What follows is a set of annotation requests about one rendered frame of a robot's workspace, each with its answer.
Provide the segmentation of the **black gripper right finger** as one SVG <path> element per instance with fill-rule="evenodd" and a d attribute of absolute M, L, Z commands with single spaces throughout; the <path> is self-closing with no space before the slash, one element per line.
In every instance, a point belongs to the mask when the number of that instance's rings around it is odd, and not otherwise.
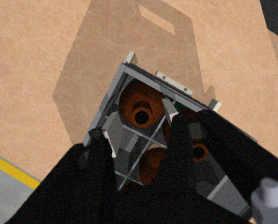
<path fill-rule="evenodd" d="M 278 157 L 211 110 L 187 117 L 168 97 L 162 103 L 170 133 L 142 224 L 190 224 L 189 189 L 196 192 L 192 139 L 199 138 L 251 207 L 255 223 L 278 224 Z"/>

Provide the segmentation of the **grey divided crate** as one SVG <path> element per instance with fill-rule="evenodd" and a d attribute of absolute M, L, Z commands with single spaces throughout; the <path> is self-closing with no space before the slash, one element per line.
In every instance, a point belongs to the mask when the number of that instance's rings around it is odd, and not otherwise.
<path fill-rule="evenodd" d="M 207 109 L 219 115 L 207 105 L 201 103 L 198 100 L 197 102 L 194 102 L 193 100 L 190 101 L 191 98 L 189 99 L 187 96 L 184 96 L 186 93 L 184 94 L 183 92 L 183 94 L 180 94 L 182 91 L 179 91 L 179 89 L 173 87 L 172 85 L 166 83 L 165 81 L 159 79 L 151 73 L 140 69 L 140 67 L 134 65 L 133 63 L 120 64 L 82 141 L 84 146 L 90 145 L 91 140 L 88 132 L 97 127 L 102 128 L 109 118 L 110 114 L 112 112 L 118 111 L 124 132 L 117 156 L 113 158 L 115 173 L 117 173 L 117 190 L 120 190 L 122 188 L 127 179 L 144 186 L 139 177 L 138 161 L 140 160 L 141 156 L 143 155 L 151 141 L 167 149 L 167 143 L 164 139 L 164 135 L 161 129 L 161 125 L 166 118 L 165 111 L 158 122 L 145 128 L 133 126 L 122 117 L 119 110 L 119 99 L 124 88 L 131 80 L 136 78 L 144 82 L 145 84 L 153 87 L 154 89 L 162 92 L 164 97 L 168 97 L 173 105 L 176 101 L 178 101 L 179 103 L 187 106 L 195 112 Z M 158 83 L 158 81 L 160 82 Z M 221 115 L 219 116 L 222 117 Z M 227 181 L 228 177 L 218 165 L 218 163 L 214 160 L 209 151 L 207 157 L 204 160 L 199 162 L 194 161 L 194 165 L 197 193 L 208 199 L 211 199 Z"/>

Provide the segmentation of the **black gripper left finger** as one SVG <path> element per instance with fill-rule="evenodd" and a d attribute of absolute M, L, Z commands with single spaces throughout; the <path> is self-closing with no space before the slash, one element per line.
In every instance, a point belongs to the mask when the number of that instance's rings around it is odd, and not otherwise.
<path fill-rule="evenodd" d="M 117 190 L 113 158 L 123 132 L 118 111 L 111 113 L 88 132 L 91 144 L 73 145 L 4 224 L 106 224 L 105 193 Z"/>

